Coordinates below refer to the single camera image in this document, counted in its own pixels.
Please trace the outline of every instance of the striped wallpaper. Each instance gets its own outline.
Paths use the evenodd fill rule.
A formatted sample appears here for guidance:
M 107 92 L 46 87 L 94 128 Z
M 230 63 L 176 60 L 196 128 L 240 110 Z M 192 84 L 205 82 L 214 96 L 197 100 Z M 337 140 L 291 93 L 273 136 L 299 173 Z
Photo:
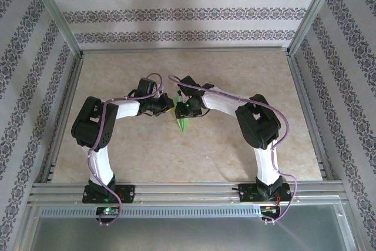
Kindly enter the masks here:
M 376 250 L 375 3 L 326 0 L 295 57 L 366 250 Z
M 0 250 L 12 250 L 73 55 L 42 0 L 0 0 Z
M 288 47 L 311 0 L 56 0 L 82 49 Z

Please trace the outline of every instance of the aluminum frame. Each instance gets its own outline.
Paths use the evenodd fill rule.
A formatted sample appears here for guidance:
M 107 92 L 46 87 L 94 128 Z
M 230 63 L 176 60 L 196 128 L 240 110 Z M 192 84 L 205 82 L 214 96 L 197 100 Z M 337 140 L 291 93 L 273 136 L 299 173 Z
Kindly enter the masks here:
M 303 17 L 303 20 L 300 22 L 300 25 L 293 37 L 293 40 L 288 46 L 287 50 L 288 50 L 289 55 L 293 56 L 297 52 L 297 49 L 299 48 L 301 42 L 306 36 L 308 30 L 310 29 L 313 21 L 316 18 L 316 15 L 320 11 L 324 2 L 325 0 L 312 0 L 310 6 L 307 9 L 307 12 L 305 13 Z
M 61 118 L 59 119 L 59 122 L 56 125 L 56 135 L 54 136 L 54 139 L 52 142 L 51 152 L 49 156 L 47 157 L 46 165 L 45 165 L 42 177 L 41 177 L 41 182 L 48 181 L 48 177 L 51 171 L 51 166 L 53 163 L 56 162 L 58 158 L 61 142 L 63 140 L 64 131 L 66 128 L 66 123 L 68 122 L 69 112 L 71 111 L 71 106 L 73 103 L 73 98 L 75 96 L 78 79 L 80 77 L 83 59 L 84 59 L 84 56 L 77 58 L 77 62 L 75 63 L 75 68 L 73 70 L 72 77 L 70 81 L 68 82 L 68 85 L 66 86 L 68 89 L 67 89 L 66 98 L 63 102 Z
M 298 71 L 296 60 L 293 56 L 287 54 L 287 62 L 290 67 L 291 74 L 293 76 L 296 92 L 298 94 L 304 119 L 311 136 L 311 141 L 317 157 L 317 161 L 323 165 L 327 180 L 333 180 L 334 176 L 332 174 L 327 155 L 325 154 L 323 141 L 320 138 L 320 133 L 318 131 L 315 118 L 313 116 L 310 101 L 304 89 L 302 77 Z
M 265 47 L 205 47 L 205 48 L 143 48 L 143 49 L 88 49 L 83 54 L 102 53 L 154 53 L 154 52 L 241 52 L 241 51 L 287 51 L 280 46 Z
M 23 215 L 14 250 L 27 251 L 32 248 L 43 208 L 71 209 L 108 206 L 83 204 L 81 200 L 85 185 L 83 183 L 35 183 Z M 241 203 L 238 192 L 233 190 L 238 185 L 234 182 L 134 183 L 134 185 L 136 186 L 134 203 L 124 204 L 124 209 L 127 207 L 150 209 L 161 206 L 238 208 L 260 204 L 256 202 Z M 333 205 L 347 250 L 365 250 L 341 181 L 299 182 L 297 194 L 293 206 Z

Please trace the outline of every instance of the perforated metal strip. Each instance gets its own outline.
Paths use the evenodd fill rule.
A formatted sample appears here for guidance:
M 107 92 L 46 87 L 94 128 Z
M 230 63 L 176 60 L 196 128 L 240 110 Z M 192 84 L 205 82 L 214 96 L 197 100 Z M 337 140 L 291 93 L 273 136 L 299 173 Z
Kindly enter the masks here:
M 96 208 L 51 207 L 43 208 L 41 217 L 49 218 L 92 218 Z M 123 218 L 177 218 L 177 217 L 260 217 L 257 205 L 247 206 L 189 206 L 189 207 L 125 207 Z

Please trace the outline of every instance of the black mounting bracket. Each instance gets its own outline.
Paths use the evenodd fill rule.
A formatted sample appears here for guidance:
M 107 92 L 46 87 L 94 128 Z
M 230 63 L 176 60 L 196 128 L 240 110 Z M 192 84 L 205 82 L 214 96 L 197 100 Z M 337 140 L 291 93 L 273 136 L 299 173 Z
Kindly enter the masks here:
M 135 198 L 134 185 L 115 185 L 115 193 L 120 197 L 123 204 L 133 203 Z M 86 185 L 83 191 L 82 203 L 84 204 L 118 204 L 115 197 L 108 197 L 102 193 L 96 193 L 91 185 Z
M 277 201 L 277 195 L 281 197 L 281 201 L 288 202 L 292 197 L 288 183 L 282 183 L 276 193 L 271 195 L 269 199 L 266 199 L 264 195 L 260 193 L 260 185 L 257 183 L 241 183 L 238 185 L 238 191 L 240 202 Z

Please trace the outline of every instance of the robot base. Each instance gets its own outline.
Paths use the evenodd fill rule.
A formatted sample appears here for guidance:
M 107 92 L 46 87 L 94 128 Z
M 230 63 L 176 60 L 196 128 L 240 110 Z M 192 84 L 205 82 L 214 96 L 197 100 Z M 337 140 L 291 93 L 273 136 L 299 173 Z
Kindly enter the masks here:
M 241 202 L 265 202 L 265 201 L 277 201 L 277 195 L 281 197 L 281 201 L 290 201 L 291 200 L 291 190 L 288 183 L 281 183 L 279 188 L 273 191 L 271 194 L 261 193 L 261 190 L 267 191 L 270 187 L 262 187 L 259 183 L 241 183 L 238 186 L 239 198 Z
M 120 197 L 122 203 L 133 203 L 135 198 L 134 185 L 116 185 L 114 176 L 108 184 L 108 187 Z M 101 185 L 97 185 L 92 181 L 89 181 L 89 184 L 85 186 L 85 190 L 83 191 L 82 203 L 118 204 L 118 200 Z

